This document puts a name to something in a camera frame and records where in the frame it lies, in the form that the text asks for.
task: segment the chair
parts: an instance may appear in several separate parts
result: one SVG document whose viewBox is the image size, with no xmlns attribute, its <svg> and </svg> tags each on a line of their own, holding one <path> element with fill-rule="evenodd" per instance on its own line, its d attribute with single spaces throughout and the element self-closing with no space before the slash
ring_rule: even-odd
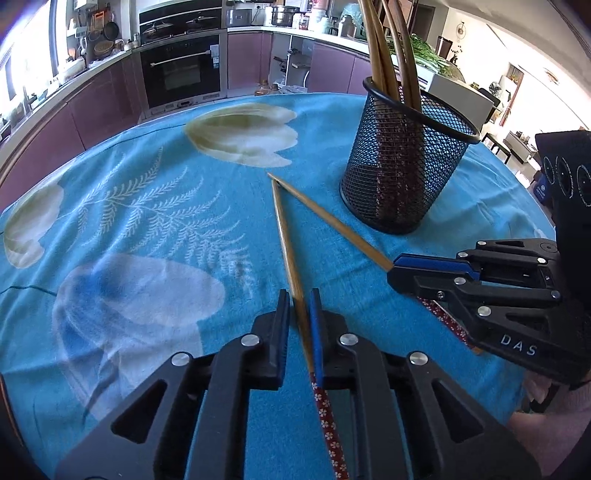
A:
<svg viewBox="0 0 591 480">
<path fill-rule="evenodd" d="M 486 90 L 484 88 L 479 88 L 478 91 L 481 94 L 483 94 L 486 98 L 488 98 L 492 102 L 492 104 L 494 106 L 494 108 L 492 108 L 491 109 L 491 112 L 488 114 L 488 117 L 487 117 L 486 122 L 485 122 L 485 123 L 487 123 L 487 122 L 489 122 L 491 120 L 492 114 L 495 113 L 496 107 L 499 106 L 499 104 L 501 102 L 501 99 L 495 97 L 491 92 L 489 92 L 488 90 Z"/>
</svg>

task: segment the window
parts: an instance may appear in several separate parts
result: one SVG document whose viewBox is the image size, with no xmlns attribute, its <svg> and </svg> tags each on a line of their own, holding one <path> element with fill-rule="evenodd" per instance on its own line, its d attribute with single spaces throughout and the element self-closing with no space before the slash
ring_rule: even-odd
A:
<svg viewBox="0 0 591 480">
<path fill-rule="evenodd" d="M 68 29 L 68 0 L 57 0 L 56 6 L 56 53 L 57 62 L 62 65 L 68 58 L 67 29 Z"/>
<path fill-rule="evenodd" d="M 40 94 L 53 78 L 49 46 L 50 2 L 46 2 L 19 35 L 11 51 L 12 84 L 17 94 Z"/>
<path fill-rule="evenodd" d="M 6 81 L 6 68 L 0 69 L 0 116 L 6 117 L 10 110 L 10 98 L 8 97 L 8 84 Z"/>
</svg>

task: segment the stainless steel pot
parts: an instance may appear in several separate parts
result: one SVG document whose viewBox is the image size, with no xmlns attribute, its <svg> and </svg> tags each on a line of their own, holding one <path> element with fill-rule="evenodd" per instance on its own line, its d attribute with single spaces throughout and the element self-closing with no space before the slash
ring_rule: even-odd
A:
<svg viewBox="0 0 591 480">
<path fill-rule="evenodd" d="M 290 28 L 294 19 L 294 14 L 300 11 L 299 7 L 286 7 L 285 5 L 276 5 L 273 7 L 271 24 L 276 27 Z"/>
</svg>

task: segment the oven handle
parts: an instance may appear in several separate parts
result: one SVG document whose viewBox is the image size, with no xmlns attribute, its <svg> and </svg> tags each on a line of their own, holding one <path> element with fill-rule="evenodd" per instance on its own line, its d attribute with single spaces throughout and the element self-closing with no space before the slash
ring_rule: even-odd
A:
<svg viewBox="0 0 591 480">
<path fill-rule="evenodd" d="M 211 50 L 206 50 L 206 51 L 202 51 L 201 53 L 193 53 L 191 55 L 185 55 L 183 57 L 177 57 L 175 59 L 169 59 L 169 60 L 164 60 L 164 61 L 159 61 L 158 63 L 151 63 L 150 66 L 151 67 L 156 67 L 158 65 L 162 65 L 163 63 L 168 63 L 169 61 L 176 61 L 176 60 L 182 60 L 182 59 L 189 59 L 191 57 L 197 57 L 199 55 L 211 55 L 212 51 Z"/>
</svg>

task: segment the basket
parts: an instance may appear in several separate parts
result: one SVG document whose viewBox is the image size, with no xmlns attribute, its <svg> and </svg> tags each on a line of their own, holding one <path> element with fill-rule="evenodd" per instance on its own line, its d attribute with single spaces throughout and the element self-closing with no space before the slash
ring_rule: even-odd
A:
<svg viewBox="0 0 591 480">
<path fill-rule="evenodd" d="M 421 91 L 420 113 L 363 81 L 368 97 L 340 194 L 363 223 L 385 233 L 415 230 L 478 129 L 460 112 Z"/>
</svg>

